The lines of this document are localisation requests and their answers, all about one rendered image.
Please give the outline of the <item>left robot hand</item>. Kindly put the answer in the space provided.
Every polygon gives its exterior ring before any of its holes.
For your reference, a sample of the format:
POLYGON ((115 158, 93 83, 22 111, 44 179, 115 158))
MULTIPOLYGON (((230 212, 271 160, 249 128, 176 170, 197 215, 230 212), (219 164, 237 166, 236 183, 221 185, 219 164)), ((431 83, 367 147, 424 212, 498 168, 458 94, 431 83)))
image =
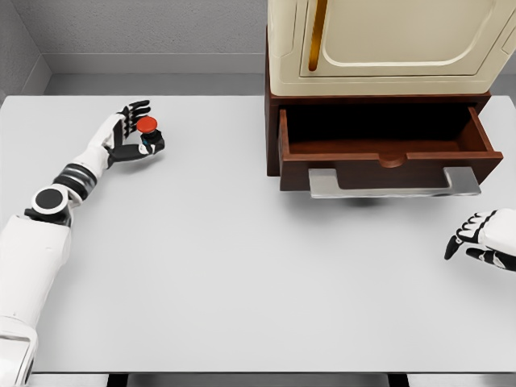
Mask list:
POLYGON ((109 169, 118 162, 141 160, 164 150, 164 139, 157 128, 148 133, 141 132, 138 144, 127 143, 127 138, 138 131, 137 124, 148 118, 150 111, 149 100, 132 102, 99 127, 89 146, 101 151, 102 169, 109 169))

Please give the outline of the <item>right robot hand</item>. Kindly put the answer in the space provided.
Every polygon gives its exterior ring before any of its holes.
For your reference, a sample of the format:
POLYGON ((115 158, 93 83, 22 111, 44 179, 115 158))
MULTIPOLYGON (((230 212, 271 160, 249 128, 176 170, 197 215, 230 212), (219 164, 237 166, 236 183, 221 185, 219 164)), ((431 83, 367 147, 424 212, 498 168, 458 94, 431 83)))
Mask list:
POLYGON ((465 244, 475 244, 466 254, 516 273, 516 210, 499 209, 475 213, 449 239, 444 259, 450 260, 465 244))

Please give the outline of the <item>red push-button switch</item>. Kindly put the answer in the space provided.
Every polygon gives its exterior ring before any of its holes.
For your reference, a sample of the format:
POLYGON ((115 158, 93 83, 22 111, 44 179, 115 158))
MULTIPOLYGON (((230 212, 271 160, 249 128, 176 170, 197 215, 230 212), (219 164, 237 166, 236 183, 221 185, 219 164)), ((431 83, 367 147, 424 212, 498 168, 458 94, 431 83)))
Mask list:
POLYGON ((136 129, 148 153, 157 153, 164 149, 164 139, 157 128, 158 122, 151 116, 145 116, 136 123, 136 129))

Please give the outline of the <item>brown wooden drawer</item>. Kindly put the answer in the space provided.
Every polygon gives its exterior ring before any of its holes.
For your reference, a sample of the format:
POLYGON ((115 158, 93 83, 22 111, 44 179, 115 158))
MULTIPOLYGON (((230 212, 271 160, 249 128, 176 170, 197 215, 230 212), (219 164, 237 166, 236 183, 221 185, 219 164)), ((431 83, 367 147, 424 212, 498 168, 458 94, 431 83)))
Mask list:
POLYGON ((482 183, 503 158, 465 104, 287 106, 279 130, 283 191, 309 190, 310 169, 334 169, 342 189, 444 187, 446 167, 482 183))

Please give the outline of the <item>brown wooden cabinet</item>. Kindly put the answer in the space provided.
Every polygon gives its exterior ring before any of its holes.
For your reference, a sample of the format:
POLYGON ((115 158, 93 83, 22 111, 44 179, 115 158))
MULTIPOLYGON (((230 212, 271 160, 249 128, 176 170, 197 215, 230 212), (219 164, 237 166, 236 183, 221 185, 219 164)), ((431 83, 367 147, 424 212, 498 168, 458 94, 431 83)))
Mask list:
POLYGON ((278 147, 279 115, 282 106, 298 105, 349 105, 349 104, 409 104, 409 103, 444 103, 465 104, 472 107, 479 114, 489 99, 490 91, 482 94, 436 94, 436 95, 323 95, 323 96, 279 96, 271 91, 271 77, 269 72, 269 37, 265 32, 265 135, 267 175, 280 175, 280 155, 278 147))

